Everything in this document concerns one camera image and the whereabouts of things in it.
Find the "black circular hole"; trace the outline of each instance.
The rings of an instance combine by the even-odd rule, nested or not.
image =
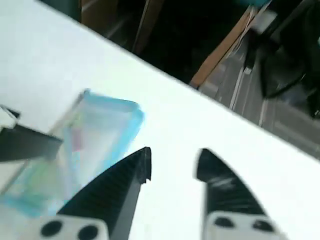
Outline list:
[[[58,220],[50,221],[41,228],[41,235],[47,238],[52,237],[57,233],[59,233],[61,228],[62,228],[61,221],[58,221]]]
[[[252,227],[254,229],[257,229],[257,230],[260,230],[260,231],[264,231],[264,232],[273,233],[275,231],[270,223],[268,223],[266,221],[262,221],[262,220],[256,220]]]
[[[218,217],[215,221],[214,224],[220,227],[224,228],[234,228],[235,225],[234,223],[227,217]]]
[[[83,227],[79,233],[79,240],[92,240],[98,235],[98,228],[94,225],[88,225]]]

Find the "white table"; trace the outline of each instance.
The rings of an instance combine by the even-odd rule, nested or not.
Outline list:
[[[0,33],[0,103],[22,111],[22,124],[49,131],[84,88],[140,104],[145,123],[127,154],[151,147],[152,180],[131,240],[200,239],[201,148],[243,177],[291,240],[319,238],[315,159],[43,4],[1,1]],[[0,165],[2,186],[16,169]]]

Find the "clear plastic lid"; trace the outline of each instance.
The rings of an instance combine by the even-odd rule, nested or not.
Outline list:
[[[143,119],[135,102],[85,91],[52,131],[63,139],[56,159],[30,160],[0,200],[30,217],[55,214],[121,159]]]

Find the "black object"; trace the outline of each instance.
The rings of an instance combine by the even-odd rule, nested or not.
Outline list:
[[[282,48],[262,62],[262,92],[285,102],[305,99],[310,115],[320,111],[320,2],[313,0],[280,33]],[[288,93],[296,85],[296,90]]]
[[[83,227],[78,233],[79,240],[93,240],[98,235],[98,228],[94,225]]]
[[[46,225],[44,225],[41,229],[41,235],[43,237],[52,237],[60,232],[63,224],[61,221],[50,221]]]
[[[68,15],[74,20],[81,21],[81,1],[80,0],[40,0],[50,7]]]
[[[224,228],[234,228],[235,225],[234,223],[226,217],[218,217],[215,221],[214,224],[220,227],[224,227]]]
[[[273,98],[284,93],[305,77],[306,68],[300,60],[294,60],[283,49],[268,56],[261,68],[262,93]]]
[[[3,128],[0,132],[0,162],[42,156],[52,160],[56,157],[62,142],[59,138],[20,125]]]
[[[206,214],[214,211],[265,215],[238,176],[208,149],[198,160],[196,177],[206,183]]]
[[[58,214],[103,220],[111,240],[129,237],[141,184],[151,180],[151,149],[119,161],[77,193]]]
[[[266,221],[256,220],[252,226],[254,229],[261,230],[264,232],[273,233],[274,227],[270,225],[270,223]]]

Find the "floor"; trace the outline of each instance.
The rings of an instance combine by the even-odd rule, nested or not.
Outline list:
[[[250,122],[320,159],[320,121],[281,99],[264,99],[260,58],[257,57],[251,74],[245,74],[246,52],[244,39],[240,49],[225,59],[199,90]]]

